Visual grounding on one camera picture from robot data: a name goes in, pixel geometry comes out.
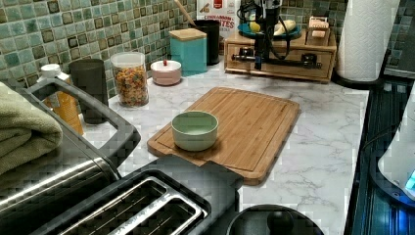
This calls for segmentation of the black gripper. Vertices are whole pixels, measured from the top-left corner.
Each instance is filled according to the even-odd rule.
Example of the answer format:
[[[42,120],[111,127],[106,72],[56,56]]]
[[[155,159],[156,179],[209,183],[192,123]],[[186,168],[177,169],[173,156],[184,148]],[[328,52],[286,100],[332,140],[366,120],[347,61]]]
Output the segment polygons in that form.
[[[254,37],[254,68],[260,70],[273,52],[275,25],[280,20],[280,8],[283,0],[246,0],[239,8],[239,17],[243,23],[259,24],[259,32]]]

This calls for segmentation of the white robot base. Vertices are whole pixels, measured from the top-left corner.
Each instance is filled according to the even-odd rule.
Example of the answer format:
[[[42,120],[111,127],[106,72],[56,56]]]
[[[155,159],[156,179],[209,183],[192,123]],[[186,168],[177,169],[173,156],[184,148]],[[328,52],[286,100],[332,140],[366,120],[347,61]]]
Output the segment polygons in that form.
[[[414,207],[414,108],[414,88],[411,88],[398,129],[372,172],[372,179],[385,194],[409,208]]]

